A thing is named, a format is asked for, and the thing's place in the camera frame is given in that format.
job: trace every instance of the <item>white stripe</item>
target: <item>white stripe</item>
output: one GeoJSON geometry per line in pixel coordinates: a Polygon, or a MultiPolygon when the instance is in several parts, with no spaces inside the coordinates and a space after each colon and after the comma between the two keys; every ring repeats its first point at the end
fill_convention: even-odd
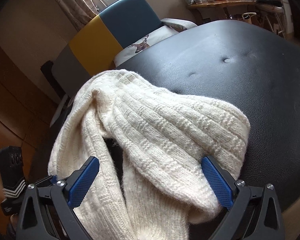
{"type": "Polygon", "coordinates": [[[19,186],[18,188],[15,190],[15,191],[11,191],[11,190],[7,190],[6,188],[3,188],[3,191],[6,192],[7,194],[10,194],[10,195],[14,195],[16,193],[18,193],[20,191],[21,188],[23,188],[25,186],[25,182],[23,181],[19,186]]]}
{"type": "Polygon", "coordinates": [[[6,197],[18,197],[20,195],[20,193],[23,191],[23,189],[25,188],[25,186],[26,186],[25,182],[20,184],[18,186],[18,191],[16,193],[7,192],[5,188],[3,189],[3,191],[4,191],[4,194],[6,197]]]}
{"type": "Polygon", "coordinates": [[[16,194],[11,194],[11,193],[5,193],[6,197],[10,197],[10,198],[17,198],[20,196],[21,192],[23,191],[23,189],[26,187],[26,184],[23,185],[23,187],[20,188],[20,190],[16,193],[16,194]]]}
{"type": "Polygon", "coordinates": [[[19,195],[20,192],[25,188],[25,186],[26,186],[26,184],[24,183],[24,184],[22,185],[22,187],[19,188],[19,190],[18,190],[16,193],[5,192],[5,194],[10,195],[10,196],[16,196],[16,195],[19,195]]]}
{"type": "Polygon", "coordinates": [[[21,181],[19,186],[15,190],[10,190],[10,189],[6,189],[6,188],[3,188],[3,190],[6,192],[16,193],[23,183],[25,183],[25,180],[21,181]]]}

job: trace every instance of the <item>wooden table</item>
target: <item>wooden table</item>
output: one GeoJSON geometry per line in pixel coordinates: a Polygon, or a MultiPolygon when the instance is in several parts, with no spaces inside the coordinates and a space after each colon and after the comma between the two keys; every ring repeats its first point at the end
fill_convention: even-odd
{"type": "Polygon", "coordinates": [[[200,4],[188,5],[188,9],[194,15],[197,25],[203,24],[202,14],[199,11],[199,8],[223,8],[226,19],[230,18],[228,7],[238,6],[238,5],[254,5],[256,4],[255,0],[225,0],[225,1],[213,1],[213,2],[203,2],[200,4]]]}

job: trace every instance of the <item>deer head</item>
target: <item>deer head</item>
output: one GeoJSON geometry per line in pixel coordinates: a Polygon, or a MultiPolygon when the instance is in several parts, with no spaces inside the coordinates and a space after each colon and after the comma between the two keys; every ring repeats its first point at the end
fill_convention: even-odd
{"type": "Polygon", "coordinates": [[[132,45],[128,46],[128,48],[136,47],[137,50],[135,53],[138,53],[140,51],[143,51],[143,50],[149,48],[150,46],[149,46],[149,44],[147,44],[148,37],[149,37],[149,34],[143,38],[143,41],[140,44],[132,44],[132,45]]]}

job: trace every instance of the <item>blue gripper pad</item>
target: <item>blue gripper pad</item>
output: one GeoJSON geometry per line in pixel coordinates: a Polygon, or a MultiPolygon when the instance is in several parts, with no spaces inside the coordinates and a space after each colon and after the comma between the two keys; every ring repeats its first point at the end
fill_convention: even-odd
{"type": "Polygon", "coordinates": [[[82,173],[79,175],[73,186],[69,189],[68,206],[70,208],[79,207],[81,205],[82,200],[84,199],[99,172],[99,167],[99,160],[96,157],[90,157],[83,164],[80,170],[78,170],[82,171],[82,173]]]}
{"type": "Polygon", "coordinates": [[[210,184],[210,187],[217,196],[219,203],[221,206],[226,207],[229,210],[233,205],[233,197],[230,187],[207,157],[202,158],[201,168],[204,176],[210,184]]]}

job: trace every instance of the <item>metal screw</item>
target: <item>metal screw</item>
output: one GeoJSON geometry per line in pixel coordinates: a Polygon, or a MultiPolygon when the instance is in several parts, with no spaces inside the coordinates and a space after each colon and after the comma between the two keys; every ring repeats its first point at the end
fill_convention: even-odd
{"type": "Polygon", "coordinates": [[[267,188],[273,190],[274,186],[271,183],[269,183],[269,184],[267,184],[267,188]]]}
{"type": "Polygon", "coordinates": [[[28,189],[34,189],[34,184],[29,184],[28,189]]]}
{"type": "Polygon", "coordinates": [[[59,180],[59,181],[57,182],[57,186],[58,186],[58,187],[62,187],[64,184],[65,184],[65,181],[64,181],[64,180],[59,180]]]}
{"type": "Polygon", "coordinates": [[[238,179],[237,180],[237,185],[240,186],[240,187],[243,187],[244,185],[246,185],[246,183],[242,179],[238,179]]]}
{"type": "Polygon", "coordinates": [[[18,154],[16,154],[16,157],[15,157],[15,159],[16,159],[16,163],[17,163],[17,164],[19,164],[19,163],[20,163],[20,159],[19,159],[19,156],[18,156],[18,154]]]}

